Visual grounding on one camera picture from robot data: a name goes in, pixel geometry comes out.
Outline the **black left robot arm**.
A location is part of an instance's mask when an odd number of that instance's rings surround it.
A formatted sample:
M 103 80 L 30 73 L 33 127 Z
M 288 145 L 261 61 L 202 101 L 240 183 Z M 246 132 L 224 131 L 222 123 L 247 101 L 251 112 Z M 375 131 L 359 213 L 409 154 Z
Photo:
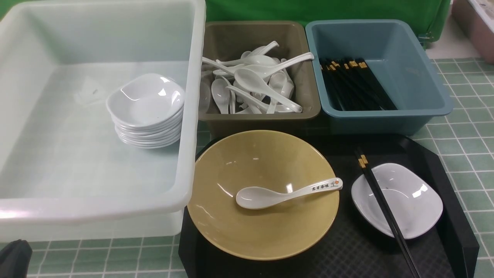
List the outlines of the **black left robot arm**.
M 18 239 L 7 244 L 0 252 L 0 277 L 26 278 L 31 256 L 28 241 Z

